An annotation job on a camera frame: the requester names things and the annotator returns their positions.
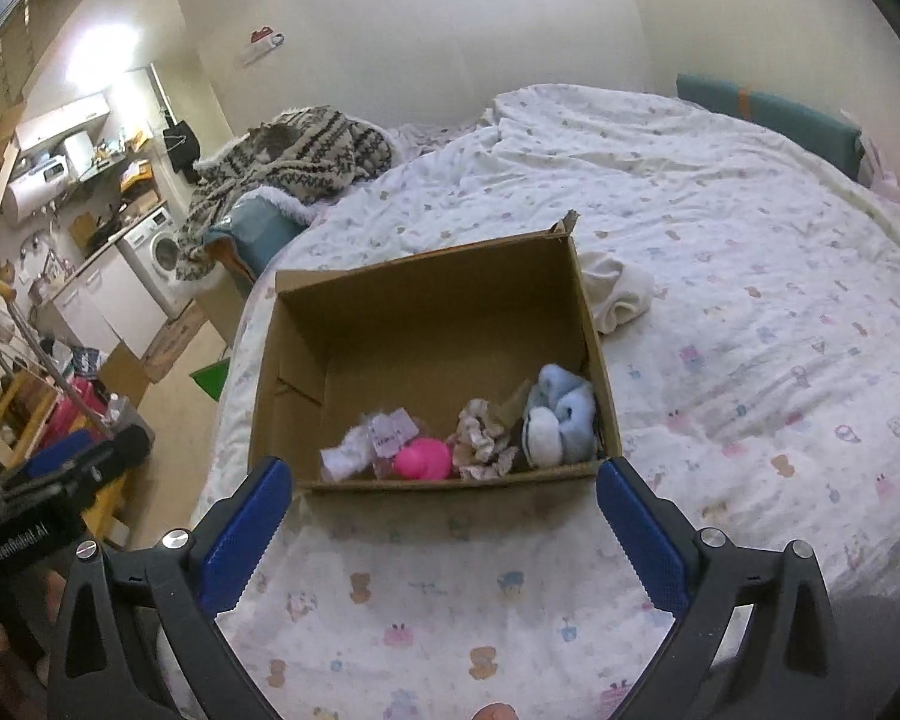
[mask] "washing machine door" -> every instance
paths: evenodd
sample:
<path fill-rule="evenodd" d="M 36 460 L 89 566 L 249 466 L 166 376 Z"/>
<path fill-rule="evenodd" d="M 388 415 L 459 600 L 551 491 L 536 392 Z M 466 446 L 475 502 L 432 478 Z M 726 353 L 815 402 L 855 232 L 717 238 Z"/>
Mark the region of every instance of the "washing machine door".
<path fill-rule="evenodd" d="M 170 280 L 180 257 L 180 247 L 173 240 L 173 233 L 161 230 L 151 240 L 151 263 L 163 278 Z"/>

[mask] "bright ceiling light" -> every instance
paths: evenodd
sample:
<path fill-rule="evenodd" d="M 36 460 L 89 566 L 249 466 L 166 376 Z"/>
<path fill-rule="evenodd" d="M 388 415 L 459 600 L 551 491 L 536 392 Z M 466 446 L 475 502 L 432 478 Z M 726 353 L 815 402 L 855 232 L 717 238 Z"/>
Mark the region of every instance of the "bright ceiling light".
<path fill-rule="evenodd" d="M 87 95 L 106 89 L 130 69 L 139 41 L 140 36 L 129 26 L 94 26 L 83 33 L 74 48 L 67 80 Z"/>

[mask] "bed sheet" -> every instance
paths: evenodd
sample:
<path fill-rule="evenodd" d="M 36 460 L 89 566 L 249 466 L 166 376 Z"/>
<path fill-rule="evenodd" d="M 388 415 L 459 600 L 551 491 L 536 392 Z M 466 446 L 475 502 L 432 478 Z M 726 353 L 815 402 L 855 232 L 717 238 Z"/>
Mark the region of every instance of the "bed sheet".
<path fill-rule="evenodd" d="M 900 599 L 900 224 L 882 201 L 775 133 L 653 95 L 530 87 L 487 122 L 353 188 L 264 274 L 194 519 L 245 476 L 276 268 L 355 268 L 574 208 L 579 250 L 655 276 L 650 312 L 604 339 L 650 486 L 739 544 L 806 539 L 832 594 Z M 670 623 L 588 481 L 295 500 L 218 618 L 284 717 L 322 720 L 466 720 L 491 700 L 605 720 Z"/>

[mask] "floor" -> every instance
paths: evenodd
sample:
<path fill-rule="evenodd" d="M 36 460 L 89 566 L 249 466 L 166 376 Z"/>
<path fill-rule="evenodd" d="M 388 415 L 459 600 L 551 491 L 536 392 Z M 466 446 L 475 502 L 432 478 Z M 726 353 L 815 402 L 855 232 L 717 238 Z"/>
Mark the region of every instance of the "floor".
<path fill-rule="evenodd" d="M 122 510 L 130 549 L 153 546 L 166 531 L 190 521 L 210 464 L 217 417 L 217 404 L 190 373 L 216 362 L 225 349 L 213 325 L 205 322 L 170 372 L 146 390 L 140 415 L 154 428 L 156 442 Z"/>

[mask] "silver bolt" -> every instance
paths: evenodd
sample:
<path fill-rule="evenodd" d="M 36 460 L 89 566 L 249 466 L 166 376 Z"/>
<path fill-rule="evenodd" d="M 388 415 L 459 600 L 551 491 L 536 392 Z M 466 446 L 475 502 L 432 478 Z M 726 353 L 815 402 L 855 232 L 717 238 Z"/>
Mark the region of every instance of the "silver bolt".
<path fill-rule="evenodd" d="M 718 528 L 704 528 L 700 531 L 700 541 L 708 547 L 722 547 L 727 543 L 727 534 Z"/>
<path fill-rule="evenodd" d="M 807 557 L 813 557 L 813 547 L 810 546 L 802 538 L 798 538 L 796 541 L 794 541 L 793 547 L 794 553 L 797 555 L 797 557 L 803 557 L 804 559 L 807 559 Z"/>
<path fill-rule="evenodd" d="M 88 538 L 87 541 L 82 541 L 80 546 L 77 547 L 77 557 L 81 560 L 90 560 L 96 553 L 97 543 L 96 541 L 93 541 L 92 538 Z"/>
<path fill-rule="evenodd" d="M 163 545 L 167 547 L 167 549 L 179 549 L 182 547 L 187 541 L 190 539 L 190 534 L 187 533 L 183 528 L 177 528 L 176 530 L 170 531 L 167 533 L 162 539 Z"/>

